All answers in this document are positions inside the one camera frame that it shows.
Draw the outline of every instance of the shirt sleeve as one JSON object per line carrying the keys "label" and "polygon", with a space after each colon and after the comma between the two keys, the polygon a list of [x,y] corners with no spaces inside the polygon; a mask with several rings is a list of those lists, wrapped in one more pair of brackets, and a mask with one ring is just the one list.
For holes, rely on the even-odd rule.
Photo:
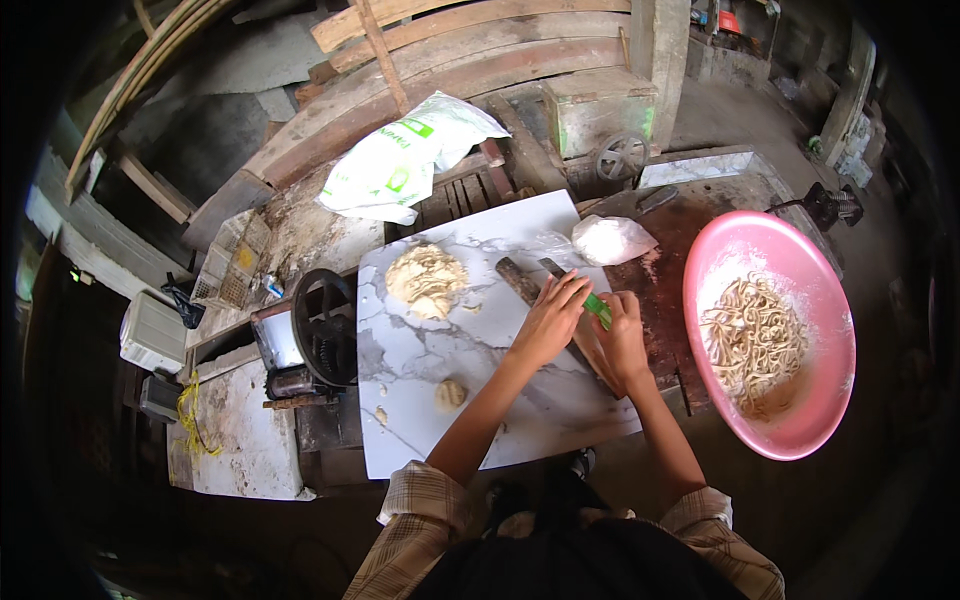
{"label": "shirt sleeve", "polygon": [[467,491],[445,473],[411,461],[390,477],[376,518],[384,526],[344,600],[407,597],[468,522]]}
{"label": "shirt sleeve", "polygon": [[704,557],[752,600],[782,600],[783,575],[775,564],[733,532],[733,506],[714,488],[689,493],[660,525]]}

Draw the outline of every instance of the white plastic bag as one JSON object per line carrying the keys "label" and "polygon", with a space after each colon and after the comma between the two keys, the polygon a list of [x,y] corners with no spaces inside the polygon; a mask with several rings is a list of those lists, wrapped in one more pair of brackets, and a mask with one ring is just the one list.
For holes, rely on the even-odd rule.
{"label": "white plastic bag", "polygon": [[594,267],[609,267],[646,254],[657,240],[633,219],[590,215],[573,228],[573,248]]}
{"label": "white plastic bag", "polygon": [[327,210],[413,225],[411,204],[433,193],[433,175],[488,137],[509,137],[486,112],[435,92],[405,117],[360,140],[338,162],[315,201]]}

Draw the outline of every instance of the fresh noodle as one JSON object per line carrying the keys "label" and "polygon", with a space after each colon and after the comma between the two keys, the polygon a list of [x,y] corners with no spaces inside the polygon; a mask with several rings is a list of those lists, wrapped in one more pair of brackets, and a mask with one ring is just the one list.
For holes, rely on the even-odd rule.
{"label": "fresh noodle", "polygon": [[700,327],[708,329],[713,370],[744,417],[769,420],[789,407],[788,395],[770,392],[803,365],[806,327],[766,279],[738,278]]}

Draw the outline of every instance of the yellow string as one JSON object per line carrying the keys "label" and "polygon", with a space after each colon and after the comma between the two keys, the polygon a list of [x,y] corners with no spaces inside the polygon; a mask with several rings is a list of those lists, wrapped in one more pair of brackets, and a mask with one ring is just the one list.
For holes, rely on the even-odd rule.
{"label": "yellow string", "polygon": [[[190,410],[184,413],[183,405],[186,403],[186,400],[192,397],[190,402]],[[183,429],[186,430],[187,438],[186,442],[184,440],[175,440],[174,444],[180,443],[186,446],[187,452],[190,454],[191,461],[195,457],[199,457],[201,451],[206,452],[210,456],[216,456],[224,449],[223,445],[218,445],[214,449],[206,447],[204,439],[200,435],[200,428],[203,427],[197,423],[197,404],[198,399],[200,398],[200,378],[197,375],[197,372],[194,371],[193,375],[190,376],[190,385],[183,390],[183,393],[177,398],[177,416],[180,418],[180,424],[183,425]]]}

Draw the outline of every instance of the green wooden box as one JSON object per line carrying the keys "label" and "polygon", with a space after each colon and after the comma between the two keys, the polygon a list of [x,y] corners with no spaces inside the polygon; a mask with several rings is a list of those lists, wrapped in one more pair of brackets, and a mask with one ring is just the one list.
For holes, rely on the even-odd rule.
{"label": "green wooden box", "polygon": [[657,88],[622,66],[578,71],[543,84],[550,139],[564,159],[588,155],[620,132],[649,140]]}

